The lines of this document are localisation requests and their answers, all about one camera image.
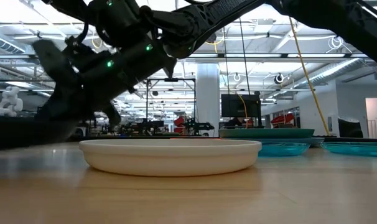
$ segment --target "wooden table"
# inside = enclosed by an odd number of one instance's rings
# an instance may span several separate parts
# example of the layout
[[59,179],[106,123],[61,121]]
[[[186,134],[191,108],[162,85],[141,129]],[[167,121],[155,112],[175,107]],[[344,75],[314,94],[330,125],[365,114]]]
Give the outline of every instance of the wooden table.
[[0,151],[0,223],[377,224],[377,157],[311,149],[157,178],[94,170],[76,143]]

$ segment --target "green led light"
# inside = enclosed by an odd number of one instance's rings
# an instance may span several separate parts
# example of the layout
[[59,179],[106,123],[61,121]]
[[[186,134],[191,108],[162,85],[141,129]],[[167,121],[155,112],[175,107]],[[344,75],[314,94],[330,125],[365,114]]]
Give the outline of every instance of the green led light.
[[107,62],[107,67],[111,67],[111,66],[113,66],[114,65],[114,62],[111,60],[111,61],[109,61],[109,62]]
[[149,45],[147,45],[146,46],[146,50],[148,51],[148,50],[151,50],[153,47],[152,47],[152,45],[151,44],[149,44]]

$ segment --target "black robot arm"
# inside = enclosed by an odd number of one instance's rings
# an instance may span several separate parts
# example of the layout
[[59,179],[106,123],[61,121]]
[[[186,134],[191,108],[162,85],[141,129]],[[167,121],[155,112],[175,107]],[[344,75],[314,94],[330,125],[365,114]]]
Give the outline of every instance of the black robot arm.
[[[56,81],[39,119],[80,120],[103,110],[118,121],[113,98],[133,92],[134,85],[160,69],[171,77],[178,58],[188,57],[215,31],[264,3],[308,26],[334,31],[377,62],[377,11],[361,0],[214,0],[173,12],[139,7],[135,0],[43,2],[84,21],[85,28],[66,40],[63,51],[48,40],[33,44],[44,70]],[[82,44],[89,24],[114,53],[96,53]]]

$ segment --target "white column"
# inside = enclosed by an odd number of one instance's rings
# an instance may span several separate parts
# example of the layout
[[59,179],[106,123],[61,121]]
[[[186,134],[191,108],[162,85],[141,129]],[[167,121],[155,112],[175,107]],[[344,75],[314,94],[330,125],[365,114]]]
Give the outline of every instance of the white column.
[[215,130],[201,131],[210,137],[219,136],[220,121],[220,92],[219,69],[217,64],[199,63],[197,65],[197,111],[196,118],[199,122],[209,122]]

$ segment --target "white plate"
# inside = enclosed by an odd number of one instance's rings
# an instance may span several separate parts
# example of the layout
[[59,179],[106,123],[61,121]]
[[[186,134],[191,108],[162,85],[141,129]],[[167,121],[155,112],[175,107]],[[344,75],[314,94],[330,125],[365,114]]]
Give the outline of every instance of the white plate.
[[104,139],[82,141],[92,167],[119,174],[181,177],[222,174],[252,166],[261,143],[220,139]]

